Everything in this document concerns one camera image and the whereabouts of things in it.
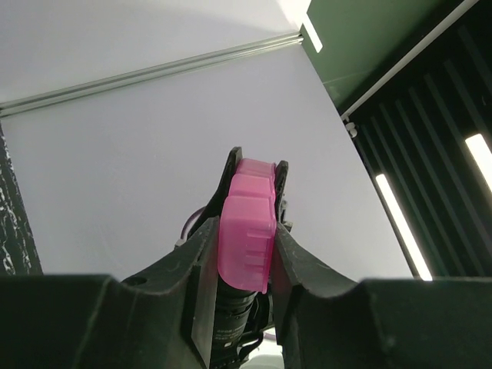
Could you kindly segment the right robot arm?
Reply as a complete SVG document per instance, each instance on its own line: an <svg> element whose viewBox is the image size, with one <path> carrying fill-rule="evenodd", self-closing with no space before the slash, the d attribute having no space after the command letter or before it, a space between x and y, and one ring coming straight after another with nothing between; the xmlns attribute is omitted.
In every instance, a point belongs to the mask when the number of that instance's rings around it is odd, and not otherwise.
<svg viewBox="0 0 492 369"><path fill-rule="evenodd" d="M286 224L288 163L228 154L211 200L185 223L188 240L209 218L218 218L218 282L211 343L212 368L239 368L273 326L269 285L278 224Z"/></svg>

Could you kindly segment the pink weekly pill organizer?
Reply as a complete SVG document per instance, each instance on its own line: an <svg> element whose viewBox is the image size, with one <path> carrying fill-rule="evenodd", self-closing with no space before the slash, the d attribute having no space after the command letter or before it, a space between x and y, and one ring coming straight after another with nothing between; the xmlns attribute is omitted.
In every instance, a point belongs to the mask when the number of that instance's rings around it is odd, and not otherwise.
<svg viewBox="0 0 492 369"><path fill-rule="evenodd" d="M276 233L275 164L240 160L220 216L218 273L238 290L267 292Z"/></svg>

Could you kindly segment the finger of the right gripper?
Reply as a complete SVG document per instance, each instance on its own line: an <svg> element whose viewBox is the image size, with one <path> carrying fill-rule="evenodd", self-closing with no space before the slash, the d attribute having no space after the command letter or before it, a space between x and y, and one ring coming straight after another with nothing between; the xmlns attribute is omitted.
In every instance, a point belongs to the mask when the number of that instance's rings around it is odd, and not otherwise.
<svg viewBox="0 0 492 369"><path fill-rule="evenodd" d="M231 187L231 180L242 158L242 148L239 146L233 147L225 162L218 188L201 214L201 219L203 221L207 221L209 218L215 218L221 215L225 199L228 196Z"/></svg>
<svg viewBox="0 0 492 369"><path fill-rule="evenodd" d="M288 176L288 162L280 161L275 167L275 213L277 221L289 229L289 222L285 220L287 202L284 200L284 190Z"/></svg>

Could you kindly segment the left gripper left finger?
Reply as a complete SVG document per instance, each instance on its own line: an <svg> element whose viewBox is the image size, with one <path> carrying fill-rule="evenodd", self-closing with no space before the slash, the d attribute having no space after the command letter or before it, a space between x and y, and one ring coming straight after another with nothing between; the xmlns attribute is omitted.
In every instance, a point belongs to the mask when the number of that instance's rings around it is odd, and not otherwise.
<svg viewBox="0 0 492 369"><path fill-rule="evenodd" d="M1 279L3 368L207 368L218 286L218 220L117 281Z"/></svg>

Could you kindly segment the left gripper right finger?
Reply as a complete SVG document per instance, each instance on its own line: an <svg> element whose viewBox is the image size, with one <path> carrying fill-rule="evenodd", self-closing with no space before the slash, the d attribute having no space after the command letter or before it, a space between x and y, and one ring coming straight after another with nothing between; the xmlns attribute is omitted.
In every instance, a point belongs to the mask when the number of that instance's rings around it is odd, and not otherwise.
<svg viewBox="0 0 492 369"><path fill-rule="evenodd" d="M355 282L278 225L274 326L287 368L489 368L488 278Z"/></svg>

